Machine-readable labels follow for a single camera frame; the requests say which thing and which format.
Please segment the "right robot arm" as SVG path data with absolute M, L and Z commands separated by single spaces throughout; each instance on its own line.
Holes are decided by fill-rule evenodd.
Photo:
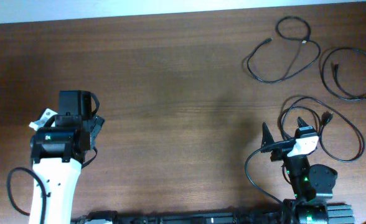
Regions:
M 283 201 L 282 223 L 328 223 L 327 201 L 333 197 L 337 171 L 322 165 L 310 165 L 308 155 L 319 142 L 317 131 L 302 118 L 293 138 L 274 141 L 266 123 L 262 124 L 261 152 L 269 152 L 272 162 L 283 161 L 295 194 Z

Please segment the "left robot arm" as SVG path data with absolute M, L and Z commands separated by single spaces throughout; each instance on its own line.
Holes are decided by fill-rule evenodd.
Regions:
M 35 176 L 30 223 L 70 223 L 73 196 L 85 155 L 105 120 L 98 116 L 94 93 L 61 91 L 59 110 L 41 121 L 30 141 Z

